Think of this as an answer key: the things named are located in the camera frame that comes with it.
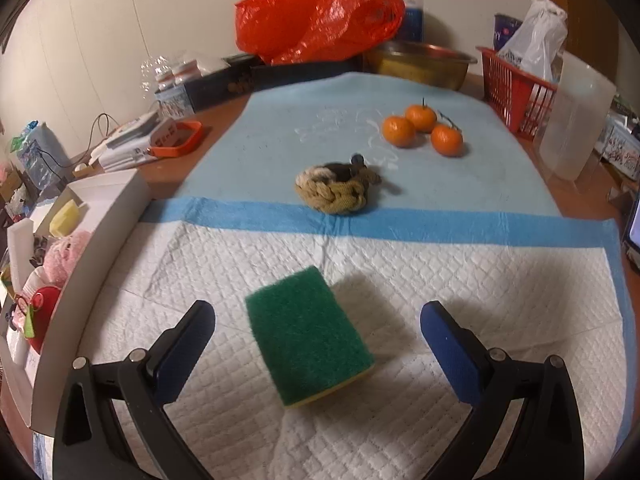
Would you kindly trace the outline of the large water bottle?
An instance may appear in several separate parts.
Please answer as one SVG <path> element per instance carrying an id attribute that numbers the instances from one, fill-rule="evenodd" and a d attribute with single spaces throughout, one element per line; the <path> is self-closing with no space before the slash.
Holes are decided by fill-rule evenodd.
<path id="1" fill-rule="evenodd" d="M 29 122 L 11 140 L 9 150 L 39 191 L 70 180 L 70 159 L 45 122 Z"/>

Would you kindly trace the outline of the mandarin orange left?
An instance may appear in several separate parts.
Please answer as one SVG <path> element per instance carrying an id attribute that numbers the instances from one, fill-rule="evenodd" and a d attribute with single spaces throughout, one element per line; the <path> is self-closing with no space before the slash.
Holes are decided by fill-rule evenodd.
<path id="1" fill-rule="evenodd" d="M 388 116 L 382 122 L 382 136 L 396 148 L 411 148 L 416 142 L 416 128 L 404 116 Z"/>

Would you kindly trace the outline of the mandarin orange back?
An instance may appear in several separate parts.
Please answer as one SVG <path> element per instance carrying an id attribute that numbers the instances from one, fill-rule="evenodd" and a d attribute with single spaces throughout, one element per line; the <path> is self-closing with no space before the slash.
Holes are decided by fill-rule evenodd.
<path id="1" fill-rule="evenodd" d="M 420 133 L 431 133 L 438 122 L 436 112 L 426 104 L 411 104 L 405 110 L 405 118 Z"/>

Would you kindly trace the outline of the red plush apple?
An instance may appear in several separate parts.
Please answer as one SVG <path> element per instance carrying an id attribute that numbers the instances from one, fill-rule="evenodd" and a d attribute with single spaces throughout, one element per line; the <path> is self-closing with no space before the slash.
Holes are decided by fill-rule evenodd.
<path id="1" fill-rule="evenodd" d="M 61 292 L 62 289 L 56 286 L 43 286 L 36 290 L 31 300 L 20 303 L 24 313 L 23 335 L 37 354 L 41 353 Z"/>

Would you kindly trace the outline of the white foam tray box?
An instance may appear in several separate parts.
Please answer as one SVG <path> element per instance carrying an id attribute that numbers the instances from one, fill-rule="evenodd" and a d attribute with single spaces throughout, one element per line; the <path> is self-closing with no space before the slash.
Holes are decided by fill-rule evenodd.
<path id="1" fill-rule="evenodd" d="M 9 322 L 1 320 L 1 364 L 25 426 L 52 437 L 68 371 L 108 271 L 151 201 L 142 172 L 128 169 L 98 174 L 66 186 L 56 200 L 38 206 L 32 232 L 49 233 L 54 215 L 69 200 L 80 206 L 78 229 L 91 233 L 88 246 L 62 288 L 39 353 L 9 342 Z"/>

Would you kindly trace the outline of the mandarin orange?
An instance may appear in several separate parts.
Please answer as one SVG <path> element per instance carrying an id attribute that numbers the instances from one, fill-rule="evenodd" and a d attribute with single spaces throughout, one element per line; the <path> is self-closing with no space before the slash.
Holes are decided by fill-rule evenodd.
<path id="1" fill-rule="evenodd" d="M 382 122 L 382 136 L 396 148 L 411 148 L 416 142 L 416 128 L 404 116 L 388 116 Z"/>
<path id="2" fill-rule="evenodd" d="M 411 104 L 405 110 L 405 118 L 420 133 L 431 133 L 438 122 L 436 112 L 426 104 Z"/>
<path id="3" fill-rule="evenodd" d="M 431 131 L 434 150 L 446 157 L 460 157 L 463 154 L 464 139 L 461 129 L 447 116 L 439 114 Z"/>

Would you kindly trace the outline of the white device box stack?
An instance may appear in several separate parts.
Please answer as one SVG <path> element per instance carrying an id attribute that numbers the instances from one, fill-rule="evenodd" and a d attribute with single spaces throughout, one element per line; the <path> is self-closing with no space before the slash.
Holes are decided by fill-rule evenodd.
<path id="1" fill-rule="evenodd" d="M 172 148 L 178 141 L 177 123 L 157 110 L 118 127 L 98 151 L 105 172 L 134 168 L 155 162 L 154 148 Z"/>

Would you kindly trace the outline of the pink fluffy ball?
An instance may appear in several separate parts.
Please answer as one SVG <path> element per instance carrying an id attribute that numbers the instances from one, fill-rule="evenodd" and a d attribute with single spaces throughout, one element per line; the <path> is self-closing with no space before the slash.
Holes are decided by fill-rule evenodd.
<path id="1" fill-rule="evenodd" d="M 84 253 L 92 233 L 76 231 L 54 242 L 43 260 L 44 273 L 50 284 L 62 288 Z"/>

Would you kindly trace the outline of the translucent plastic jug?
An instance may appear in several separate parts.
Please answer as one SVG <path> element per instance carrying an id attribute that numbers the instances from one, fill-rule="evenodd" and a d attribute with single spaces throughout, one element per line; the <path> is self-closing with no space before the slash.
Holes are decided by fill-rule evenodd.
<path id="1" fill-rule="evenodd" d="M 575 181 L 587 165 L 613 102 L 616 85 L 565 51 L 539 156 L 555 177 Z"/>

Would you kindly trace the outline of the blue white absorbent pad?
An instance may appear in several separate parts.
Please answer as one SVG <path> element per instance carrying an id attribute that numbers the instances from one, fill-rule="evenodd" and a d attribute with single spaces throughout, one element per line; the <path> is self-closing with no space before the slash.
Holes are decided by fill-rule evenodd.
<path id="1" fill-rule="evenodd" d="M 483 344 L 514 358 L 562 356 L 575 389 L 585 475 L 597 477 L 632 413 L 615 224 L 528 214 L 389 209 L 328 219 L 299 206 L 232 222 L 214 200 L 154 206 L 101 290 L 81 349 L 98 362 L 152 344 L 194 300 L 216 330 L 168 415 L 218 479 L 413 479 L 430 468 L 469 408 L 419 326 L 439 300 Z M 245 299 L 314 266 L 375 364 L 301 408 L 277 394 Z"/>

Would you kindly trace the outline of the brown beige braided scrunchie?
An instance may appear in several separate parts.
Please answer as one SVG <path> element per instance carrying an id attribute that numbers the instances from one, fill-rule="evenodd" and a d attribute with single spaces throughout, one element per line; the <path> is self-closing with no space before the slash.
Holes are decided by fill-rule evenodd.
<path id="1" fill-rule="evenodd" d="M 327 162 L 306 168 L 296 176 L 294 188 L 311 209 L 344 216 L 366 208 L 369 188 L 381 182 L 381 176 L 366 165 L 363 156 L 353 154 L 349 162 Z"/>

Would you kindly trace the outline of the clear plastic wrap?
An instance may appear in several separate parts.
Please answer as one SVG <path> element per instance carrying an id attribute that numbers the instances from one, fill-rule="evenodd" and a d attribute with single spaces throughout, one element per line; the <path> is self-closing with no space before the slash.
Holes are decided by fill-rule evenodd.
<path id="1" fill-rule="evenodd" d="M 152 101 L 157 92 L 156 76 L 186 62 L 195 61 L 202 76 L 219 72 L 230 64 L 219 56 L 193 50 L 179 50 L 168 55 L 153 54 L 140 65 L 140 90 L 145 101 Z"/>

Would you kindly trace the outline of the round tin with bottles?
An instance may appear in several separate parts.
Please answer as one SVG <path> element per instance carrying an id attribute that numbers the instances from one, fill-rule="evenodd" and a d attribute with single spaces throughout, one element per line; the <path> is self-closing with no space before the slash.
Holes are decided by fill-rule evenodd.
<path id="1" fill-rule="evenodd" d="M 197 60 L 187 60 L 174 67 L 162 68 L 155 75 L 157 90 L 155 99 L 160 114 L 172 119 L 182 119 L 194 114 L 191 99 L 186 90 L 188 82 L 200 79 L 202 73 Z"/>

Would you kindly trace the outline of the mandarin orange right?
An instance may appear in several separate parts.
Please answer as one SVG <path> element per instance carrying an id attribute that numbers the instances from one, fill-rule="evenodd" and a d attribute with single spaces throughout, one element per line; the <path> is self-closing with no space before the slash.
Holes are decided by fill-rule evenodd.
<path id="1" fill-rule="evenodd" d="M 460 157 L 463 154 L 464 139 L 461 129 L 447 116 L 439 114 L 431 131 L 434 150 L 446 157 Z"/>

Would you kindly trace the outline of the orange plastic bag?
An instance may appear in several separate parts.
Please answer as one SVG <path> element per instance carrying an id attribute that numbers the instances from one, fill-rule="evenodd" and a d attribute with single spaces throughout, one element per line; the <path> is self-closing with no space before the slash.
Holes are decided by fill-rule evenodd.
<path id="1" fill-rule="evenodd" d="M 235 42 L 268 65 L 338 62 L 396 35 L 404 0 L 242 0 Z"/>

